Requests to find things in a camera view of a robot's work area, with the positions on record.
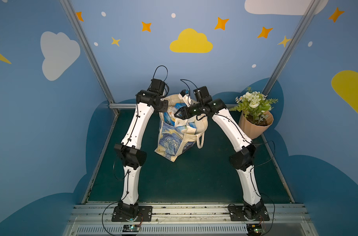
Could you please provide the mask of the cream canvas tote bag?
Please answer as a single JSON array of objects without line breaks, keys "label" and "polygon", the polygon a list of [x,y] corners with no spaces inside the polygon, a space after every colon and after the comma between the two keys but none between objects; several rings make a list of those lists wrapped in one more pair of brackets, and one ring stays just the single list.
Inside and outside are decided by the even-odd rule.
[{"label": "cream canvas tote bag", "polygon": [[[179,94],[170,95],[165,98],[169,101],[169,106],[174,106],[176,103],[184,103],[179,99]],[[208,128],[208,118],[206,116],[195,116],[190,119],[195,119],[197,127],[197,134],[190,135],[180,132],[174,126],[168,125],[164,121],[163,113],[159,113],[159,135],[158,145],[155,152],[171,162],[175,162],[177,157],[188,149],[196,145],[199,149],[203,147],[205,131]]]}]

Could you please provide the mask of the blue tissue pack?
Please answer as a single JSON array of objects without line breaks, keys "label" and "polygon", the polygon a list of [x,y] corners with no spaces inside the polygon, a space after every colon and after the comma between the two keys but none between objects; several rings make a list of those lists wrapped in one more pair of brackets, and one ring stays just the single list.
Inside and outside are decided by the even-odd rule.
[{"label": "blue tissue pack", "polygon": [[175,126],[175,122],[176,122],[175,112],[167,111],[167,112],[163,113],[163,117],[164,117],[164,121],[168,125]]},{"label": "blue tissue pack", "polygon": [[175,114],[182,107],[186,107],[186,104],[185,103],[176,103],[174,106],[170,106],[168,108],[168,113]]}]

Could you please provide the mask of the floral tissue pack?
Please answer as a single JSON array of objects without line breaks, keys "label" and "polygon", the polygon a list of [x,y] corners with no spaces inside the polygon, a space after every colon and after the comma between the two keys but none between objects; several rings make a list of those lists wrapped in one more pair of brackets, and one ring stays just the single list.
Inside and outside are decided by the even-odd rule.
[{"label": "floral tissue pack", "polygon": [[176,119],[174,127],[178,129],[180,132],[190,135],[195,135],[197,134],[198,131],[195,124],[195,119],[187,119],[187,120]]}]

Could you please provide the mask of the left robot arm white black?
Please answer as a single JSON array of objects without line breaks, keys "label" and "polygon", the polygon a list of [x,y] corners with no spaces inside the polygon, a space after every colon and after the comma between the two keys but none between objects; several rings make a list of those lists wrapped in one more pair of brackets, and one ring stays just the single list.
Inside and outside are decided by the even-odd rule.
[{"label": "left robot arm white black", "polygon": [[121,143],[114,146],[124,170],[123,194],[116,213],[129,221],[137,217],[139,210],[139,176],[147,158],[147,153],[141,150],[143,135],[151,115],[167,111],[168,101],[164,98],[168,91],[164,81],[153,78],[147,90],[136,94],[136,106],[129,129]]}]

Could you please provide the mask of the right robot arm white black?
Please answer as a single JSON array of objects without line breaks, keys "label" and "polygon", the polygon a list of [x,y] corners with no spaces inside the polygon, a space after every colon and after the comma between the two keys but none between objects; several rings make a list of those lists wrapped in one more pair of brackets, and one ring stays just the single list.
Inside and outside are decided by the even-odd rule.
[{"label": "right robot arm white black", "polygon": [[200,115],[212,118],[226,134],[235,150],[235,153],[229,157],[229,162],[236,169],[240,178],[245,217],[253,220],[260,214],[264,214],[267,209],[255,179],[253,156],[256,146],[252,139],[237,125],[221,99],[215,99],[208,103],[194,103],[189,107],[184,106],[175,113],[175,117],[182,120],[198,118]]}]

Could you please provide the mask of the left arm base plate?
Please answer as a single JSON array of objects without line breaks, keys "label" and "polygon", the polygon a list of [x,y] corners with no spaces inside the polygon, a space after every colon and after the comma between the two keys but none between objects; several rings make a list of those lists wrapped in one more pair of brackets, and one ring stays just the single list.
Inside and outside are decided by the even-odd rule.
[{"label": "left arm base plate", "polygon": [[116,206],[112,215],[112,222],[150,222],[152,206]]}]

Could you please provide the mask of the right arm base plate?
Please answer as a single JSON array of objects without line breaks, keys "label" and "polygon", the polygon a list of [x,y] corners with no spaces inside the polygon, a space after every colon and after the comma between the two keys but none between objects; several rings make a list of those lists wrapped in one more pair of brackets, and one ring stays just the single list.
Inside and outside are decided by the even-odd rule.
[{"label": "right arm base plate", "polygon": [[269,221],[265,206],[254,207],[250,205],[238,206],[230,204],[227,207],[231,221]]}]

